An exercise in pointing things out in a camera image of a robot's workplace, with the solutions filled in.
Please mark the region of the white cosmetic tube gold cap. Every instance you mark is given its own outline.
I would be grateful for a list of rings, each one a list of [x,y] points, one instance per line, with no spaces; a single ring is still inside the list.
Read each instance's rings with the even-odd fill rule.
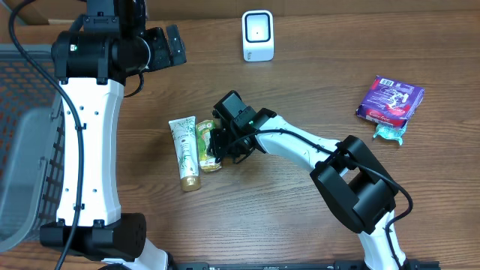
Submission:
[[[184,192],[200,189],[200,169],[197,153],[196,117],[169,121],[175,146],[181,189]]]

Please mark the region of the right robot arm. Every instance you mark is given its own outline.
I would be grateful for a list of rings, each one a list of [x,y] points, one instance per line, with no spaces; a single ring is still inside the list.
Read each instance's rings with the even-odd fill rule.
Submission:
[[[231,157],[239,164],[256,150],[286,158],[309,172],[331,213],[358,235],[369,269],[408,269],[394,224],[409,212],[395,214],[395,196],[403,194],[409,207],[413,201],[359,138],[315,136],[269,109],[216,109],[212,115],[219,126],[209,151],[217,161]]]

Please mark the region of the teal packet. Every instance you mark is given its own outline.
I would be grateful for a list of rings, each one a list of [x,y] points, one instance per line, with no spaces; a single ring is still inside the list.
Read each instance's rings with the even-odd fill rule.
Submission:
[[[407,130],[407,124],[403,127],[397,129],[393,127],[389,127],[385,124],[378,124],[376,126],[375,133],[373,134],[373,138],[382,137],[385,140],[394,140],[400,146],[404,144],[403,135]]]

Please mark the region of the green yellow sachet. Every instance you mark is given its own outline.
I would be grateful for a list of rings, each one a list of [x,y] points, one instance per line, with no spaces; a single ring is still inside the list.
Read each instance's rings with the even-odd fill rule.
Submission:
[[[205,120],[196,124],[199,167],[205,173],[214,172],[222,168],[221,163],[217,163],[215,157],[209,154],[211,131],[215,128],[216,125],[213,120]]]

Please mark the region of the purple snack packet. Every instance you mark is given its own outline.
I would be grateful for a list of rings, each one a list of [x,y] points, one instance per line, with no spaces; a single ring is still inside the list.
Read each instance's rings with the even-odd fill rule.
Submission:
[[[377,75],[355,114],[398,130],[413,117],[424,95],[422,87]]]

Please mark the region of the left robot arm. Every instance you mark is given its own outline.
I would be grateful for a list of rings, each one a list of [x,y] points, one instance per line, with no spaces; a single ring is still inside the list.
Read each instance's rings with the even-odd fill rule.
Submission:
[[[146,218],[124,213],[116,184],[116,130],[128,77],[184,64],[175,25],[146,28],[144,1],[88,1],[87,11],[52,45],[64,91],[64,178],[48,248],[101,261],[106,269],[173,269],[146,235]]]

